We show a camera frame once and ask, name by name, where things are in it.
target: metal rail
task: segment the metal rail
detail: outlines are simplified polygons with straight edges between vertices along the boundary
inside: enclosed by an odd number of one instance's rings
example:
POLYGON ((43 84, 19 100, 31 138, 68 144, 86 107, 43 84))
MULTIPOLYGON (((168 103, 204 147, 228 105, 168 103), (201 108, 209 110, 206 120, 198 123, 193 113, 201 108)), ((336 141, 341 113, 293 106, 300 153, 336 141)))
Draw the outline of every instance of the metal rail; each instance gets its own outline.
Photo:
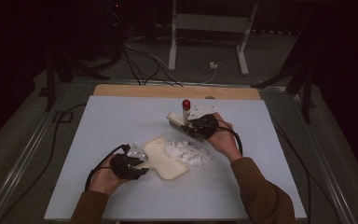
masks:
MULTIPOLYGON (((293 108, 297 112, 300 118, 302 117, 302 113, 300 111, 301 102, 298 98, 298 95, 291 98, 291 102, 293 104, 293 108)), ((316 156, 316 161, 318 162, 319 169, 324 177, 324 181, 326 186, 330 192, 330 196, 336 206, 340 223, 342 224, 356 224, 356 219, 349 208, 349 205, 345 199, 345 196, 342 192, 341 187, 339 186, 336 177, 333 174, 333 171, 330 168, 330 165, 324 155, 323 149, 319 144, 315 133, 310 128, 310 125, 306 123, 305 120, 300 119, 300 123, 303 126, 304 131, 306 132, 307 136, 310 138, 310 143, 313 148, 314 155, 316 156)))
POLYGON ((11 170, 5 178, 4 184, 0 188, 0 216, 4 213, 7 206, 7 202, 12 196, 14 190, 19 184, 25 169, 28 167, 34 153, 36 152, 40 141, 42 140, 48 125, 53 120, 55 113, 57 112, 58 105, 63 99, 63 96, 69 90, 69 84, 63 83, 58 92, 56 104, 52 106, 49 112, 46 112, 39 124, 37 125, 34 134, 28 141, 27 146, 18 157, 16 163, 12 166, 11 170))

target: sleeve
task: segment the sleeve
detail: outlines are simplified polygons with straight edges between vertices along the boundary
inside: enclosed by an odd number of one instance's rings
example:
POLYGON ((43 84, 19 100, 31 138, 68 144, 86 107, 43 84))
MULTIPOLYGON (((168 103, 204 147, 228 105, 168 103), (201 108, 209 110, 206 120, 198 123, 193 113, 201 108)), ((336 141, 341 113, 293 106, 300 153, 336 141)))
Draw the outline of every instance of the sleeve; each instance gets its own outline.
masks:
POLYGON ((74 213, 71 217, 71 224, 99 224, 101 222, 108 196, 95 191, 84 191, 74 213))
POLYGON ((241 189, 243 206, 254 224, 296 223, 289 195, 268 182, 252 159, 238 159, 231 168, 241 189))

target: hand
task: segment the hand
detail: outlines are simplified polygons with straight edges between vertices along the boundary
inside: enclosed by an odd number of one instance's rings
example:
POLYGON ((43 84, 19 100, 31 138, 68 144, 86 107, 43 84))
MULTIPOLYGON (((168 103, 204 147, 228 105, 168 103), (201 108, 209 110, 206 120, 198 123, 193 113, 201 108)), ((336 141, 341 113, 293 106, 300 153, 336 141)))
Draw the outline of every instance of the hand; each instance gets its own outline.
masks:
POLYGON ((110 156, 103 164, 101 168, 95 172, 94 177, 89 183, 89 190, 104 193, 108 196, 113 194, 115 190, 122 184, 129 182, 130 180, 120 179, 113 174, 110 168, 109 162, 115 157, 115 154, 110 156))
MULTIPOLYGON (((225 122, 218 113, 213 113, 214 117, 218 120, 220 127, 231 128, 232 124, 225 122)), ((235 142, 234 135, 225 130, 217 130, 207 141, 216 149, 218 152, 225 155, 230 162, 242 157, 238 150, 235 142)))

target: person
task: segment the person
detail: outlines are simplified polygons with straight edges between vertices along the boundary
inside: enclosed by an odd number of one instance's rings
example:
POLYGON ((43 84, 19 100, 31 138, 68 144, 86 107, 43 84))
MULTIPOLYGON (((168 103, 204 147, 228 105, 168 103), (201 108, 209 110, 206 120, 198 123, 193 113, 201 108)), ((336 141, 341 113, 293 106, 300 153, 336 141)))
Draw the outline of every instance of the person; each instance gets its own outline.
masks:
MULTIPOLYGON (((218 113, 213 115, 219 120, 220 126, 232 128, 232 124, 225 122, 218 113)), ((268 182, 251 158, 240 154, 232 133, 216 132, 207 141, 228 158, 241 189, 243 206, 254 224, 296 223, 289 195, 268 182)), ((113 157, 102 167, 109 166, 113 157)), ((128 181, 115 176, 111 169, 98 170, 90 182, 89 190, 81 194, 70 223, 100 223, 108 197, 128 181)))

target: white board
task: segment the white board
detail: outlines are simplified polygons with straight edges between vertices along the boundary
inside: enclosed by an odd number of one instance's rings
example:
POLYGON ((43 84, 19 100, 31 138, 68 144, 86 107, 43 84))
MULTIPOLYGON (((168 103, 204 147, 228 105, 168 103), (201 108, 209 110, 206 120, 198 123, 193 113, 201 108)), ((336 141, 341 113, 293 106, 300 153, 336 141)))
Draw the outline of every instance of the white board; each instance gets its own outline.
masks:
MULTIPOLYGON (((169 112, 181 114, 177 98, 91 96, 69 150, 45 219, 69 219, 86 178, 113 148, 140 146, 164 135, 188 140, 208 150, 213 160, 173 181, 149 171, 120 186, 110 197, 103 218, 113 220, 232 220, 247 218, 228 160, 208 143, 198 143, 169 125, 169 112)), ((190 99, 192 105, 215 105, 240 135, 243 154, 254 159, 267 180, 286 191, 297 218, 306 217, 264 101, 190 99)))

